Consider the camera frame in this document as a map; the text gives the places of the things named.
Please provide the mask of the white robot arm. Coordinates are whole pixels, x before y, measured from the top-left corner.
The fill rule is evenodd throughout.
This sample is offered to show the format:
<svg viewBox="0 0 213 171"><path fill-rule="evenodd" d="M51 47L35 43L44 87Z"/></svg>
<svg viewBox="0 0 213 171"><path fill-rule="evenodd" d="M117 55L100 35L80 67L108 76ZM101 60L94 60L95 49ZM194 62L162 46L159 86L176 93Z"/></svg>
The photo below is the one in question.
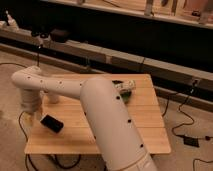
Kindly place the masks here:
<svg viewBox="0 0 213 171"><path fill-rule="evenodd" d="M82 81L47 77L32 66L15 72L12 82L20 88L28 111L36 110L41 91L78 99L109 171L157 171L111 80L102 76Z"/></svg>

